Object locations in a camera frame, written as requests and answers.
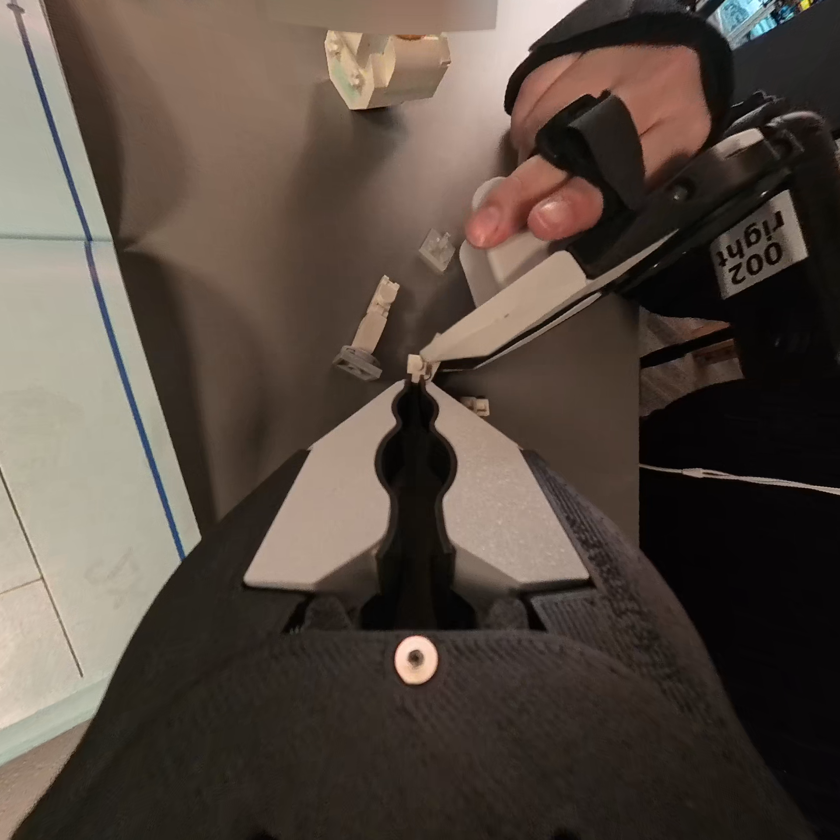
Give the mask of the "person's right hand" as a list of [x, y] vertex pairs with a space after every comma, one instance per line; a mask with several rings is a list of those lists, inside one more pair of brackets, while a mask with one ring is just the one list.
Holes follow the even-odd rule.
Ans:
[[535, 140], [556, 113], [604, 91], [620, 98], [633, 119], [649, 185], [708, 139], [711, 116], [693, 50], [620, 46], [554, 58], [521, 85], [510, 126], [519, 166], [467, 220], [465, 238], [473, 247], [498, 247], [524, 228], [543, 240], [567, 239], [599, 221], [600, 192], [537, 156]]

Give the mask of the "large cream lego assembly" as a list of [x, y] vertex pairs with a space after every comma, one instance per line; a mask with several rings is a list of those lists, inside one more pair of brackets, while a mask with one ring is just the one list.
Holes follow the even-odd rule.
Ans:
[[449, 68], [448, 37], [370, 35], [329, 30], [324, 39], [331, 83], [352, 111], [430, 99]]

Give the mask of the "tall white lego column assembly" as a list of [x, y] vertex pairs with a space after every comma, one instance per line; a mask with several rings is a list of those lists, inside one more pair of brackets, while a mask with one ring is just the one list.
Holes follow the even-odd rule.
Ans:
[[375, 382], [381, 377], [382, 367], [375, 350], [399, 289], [399, 284], [388, 276], [379, 280], [352, 342], [344, 345], [333, 359], [335, 368], [362, 382]]

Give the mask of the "blue tape line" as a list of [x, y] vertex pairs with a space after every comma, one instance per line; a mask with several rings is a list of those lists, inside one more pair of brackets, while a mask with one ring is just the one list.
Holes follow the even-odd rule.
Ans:
[[197, 542], [192, 503], [140, 341], [109, 224], [43, 2], [6, 2], [45, 119], [45, 147], [56, 160], [57, 188], [72, 222], [61, 237], [80, 244], [99, 317], [179, 560]]

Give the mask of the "small clear lego piece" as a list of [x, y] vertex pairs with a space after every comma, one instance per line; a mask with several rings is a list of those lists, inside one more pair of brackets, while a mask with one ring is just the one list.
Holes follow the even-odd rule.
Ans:
[[418, 249], [421, 259], [439, 275], [443, 275], [455, 255], [455, 245], [449, 233], [429, 229]]

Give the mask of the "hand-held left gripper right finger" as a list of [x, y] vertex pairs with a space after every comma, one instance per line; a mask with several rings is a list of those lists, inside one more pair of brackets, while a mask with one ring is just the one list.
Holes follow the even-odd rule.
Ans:
[[442, 499], [453, 590], [477, 614], [497, 600], [567, 591], [591, 577], [521, 448], [435, 384], [430, 428], [454, 460]]

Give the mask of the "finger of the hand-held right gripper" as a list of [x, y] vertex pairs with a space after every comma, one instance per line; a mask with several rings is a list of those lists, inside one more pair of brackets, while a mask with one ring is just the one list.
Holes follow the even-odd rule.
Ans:
[[599, 289], [587, 293], [579, 301], [563, 306], [551, 316], [542, 320], [540, 323], [528, 330], [521, 332], [516, 338], [511, 339], [502, 347], [487, 356], [443, 360], [436, 362], [435, 364], [442, 372], [462, 372], [479, 369], [480, 367], [486, 366], [539, 338], [548, 331], [559, 326], [562, 322], [572, 319], [575, 315], [590, 307], [609, 293], [610, 291], [608, 289]]
[[553, 253], [435, 337], [418, 359], [425, 364], [483, 364], [588, 288], [573, 256]]

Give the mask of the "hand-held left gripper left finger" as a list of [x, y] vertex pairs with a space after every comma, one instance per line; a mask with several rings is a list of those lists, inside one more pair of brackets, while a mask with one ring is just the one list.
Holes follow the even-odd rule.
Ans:
[[249, 589], [332, 595], [360, 610], [379, 591], [375, 555], [391, 521], [377, 457], [399, 428], [398, 382], [308, 450], [244, 576]]

